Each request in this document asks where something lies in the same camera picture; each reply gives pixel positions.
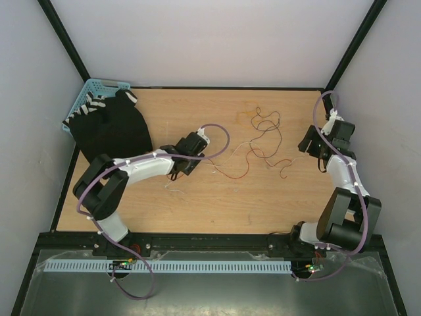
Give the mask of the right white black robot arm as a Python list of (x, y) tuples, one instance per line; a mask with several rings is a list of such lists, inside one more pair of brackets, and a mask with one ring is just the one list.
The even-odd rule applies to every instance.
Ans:
[(327, 130), (311, 125), (298, 145), (300, 152), (318, 159), (319, 171), (331, 176), (334, 190), (316, 223), (299, 222), (291, 229), (287, 247), (293, 255), (302, 256), (311, 246), (358, 253), (371, 239), (382, 203), (360, 181), (357, 157), (349, 149), (354, 131), (354, 124), (342, 120)]

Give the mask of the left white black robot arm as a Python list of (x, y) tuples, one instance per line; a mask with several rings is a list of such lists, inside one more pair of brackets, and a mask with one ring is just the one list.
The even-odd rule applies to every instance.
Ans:
[(85, 189), (105, 169), (124, 163), (103, 177), (107, 182), (96, 183), (82, 200), (90, 217), (100, 226), (100, 231), (108, 235), (108, 247), (117, 255), (124, 255), (131, 248), (128, 227), (122, 222), (117, 208), (127, 186), (155, 177), (170, 175), (177, 179), (179, 173), (189, 175), (204, 157), (203, 150), (210, 140), (205, 129), (191, 132), (176, 145), (164, 145), (150, 154), (131, 157), (131, 163), (124, 159), (111, 159), (106, 154), (97, 156), (73, 187), (73, 194), (80, 199)]

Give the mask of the black white striped cloth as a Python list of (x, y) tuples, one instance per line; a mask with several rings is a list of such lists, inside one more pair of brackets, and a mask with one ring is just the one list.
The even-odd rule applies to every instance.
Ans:
[(88, 93), (87, 102), (63, 120), (62, 123), (66, 127), (69, 127), (70, 121), (76, 117), (87, 116), (95, 112), (98, 112), (104, 117), (121, 113), (123, 110), (134, 108), (136, 103), (137, 97), (130, 90), (118, 90), (114, 97), (94, 97), (92, 93)]

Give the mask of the blue plastic basket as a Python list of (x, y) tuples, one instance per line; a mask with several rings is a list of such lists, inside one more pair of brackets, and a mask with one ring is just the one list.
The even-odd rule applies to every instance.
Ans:
[(78, 94), (73, 106), (68, 113), (69, 117), (74, 111), (77, 111), (87, 102), (87, 94), (92, 93), (94, 97), (114, 97), (118, 90), (130, 90), (131, 85), (128, 82), (119, 82), (105, 79), (88, 79), (80, 93)]

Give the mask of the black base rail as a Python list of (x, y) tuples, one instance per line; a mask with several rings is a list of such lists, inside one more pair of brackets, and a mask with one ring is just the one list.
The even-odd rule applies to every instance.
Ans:
[[(290, 234), (131, 233), (122, 245), (143, 257), (149, 257), (153, 251), (234, 251), (293, 260), (326, 255), (324, 250), (294, 240)], [(35, 250), (91, 250), (96, 256), (109, 258), (131, 255), (94, 232), (44, 232), (39, 235)]]

